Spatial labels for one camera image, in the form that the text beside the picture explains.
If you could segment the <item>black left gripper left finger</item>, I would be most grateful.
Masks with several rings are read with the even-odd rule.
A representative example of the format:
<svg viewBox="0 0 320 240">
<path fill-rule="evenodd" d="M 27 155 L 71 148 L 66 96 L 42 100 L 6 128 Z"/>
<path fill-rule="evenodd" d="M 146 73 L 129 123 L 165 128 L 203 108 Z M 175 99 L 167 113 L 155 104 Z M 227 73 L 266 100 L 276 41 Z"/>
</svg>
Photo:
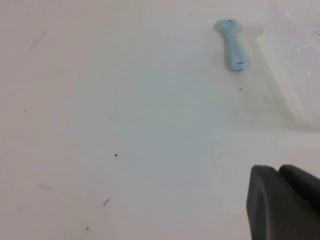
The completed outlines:
<svg viewBox="0 0 320 240">
<path fill-rule="evenodd" d="M 276 170 L 251 168 L 246 210 L 253 240 L 318 240 L 320 214 Z"/>
</svg>

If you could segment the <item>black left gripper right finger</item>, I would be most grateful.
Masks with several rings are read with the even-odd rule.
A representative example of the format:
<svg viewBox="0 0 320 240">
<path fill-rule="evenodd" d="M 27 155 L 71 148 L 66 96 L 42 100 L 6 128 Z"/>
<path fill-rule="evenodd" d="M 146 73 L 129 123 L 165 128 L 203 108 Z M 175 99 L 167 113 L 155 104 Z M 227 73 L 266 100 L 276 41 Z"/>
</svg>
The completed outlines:
<svg viewBox="0 0 320 240">
<path fill-rule="evenodd" d="M 282 165 L 279 173 L 310 207 L 320 214 L 320 179 L 290 164 Z"/>
</svg>

